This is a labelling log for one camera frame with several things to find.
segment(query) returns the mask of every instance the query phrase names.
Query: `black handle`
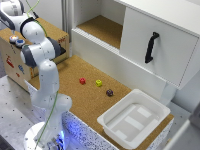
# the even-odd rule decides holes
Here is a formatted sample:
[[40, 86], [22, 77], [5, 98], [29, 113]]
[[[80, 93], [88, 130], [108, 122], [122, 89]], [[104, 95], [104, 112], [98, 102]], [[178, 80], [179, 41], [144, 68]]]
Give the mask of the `black handle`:
[[154, 40], [156, 38], [158, 38], [158, 37], [159, 37], [159, 34], [156, 33], [156, 32], [153, 32], [153, 36], [149, 40], [149, 44], [148, 44], [148, 48], [147, 48], [147, 53], [146, 53], [146, 56], [145, 56], [145, 63], [146, 64], [153, 60], [153, 57], [151, 57], [151, 53], [152, 53], [152, 49], [153, 49], [153, 45], [154, 45]]

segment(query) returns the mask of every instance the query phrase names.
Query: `white cabinet door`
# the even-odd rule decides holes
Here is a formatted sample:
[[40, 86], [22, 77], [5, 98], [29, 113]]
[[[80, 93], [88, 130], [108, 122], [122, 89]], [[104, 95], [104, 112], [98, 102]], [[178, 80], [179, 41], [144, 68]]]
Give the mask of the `white cabinet door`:
[[[159, 37], [154, 40], [153, 60], [146, 64], [145, 56], [153, 32]], [[120, 54], [179, 86], [197, 40], [191, 34], [127, 8]]]

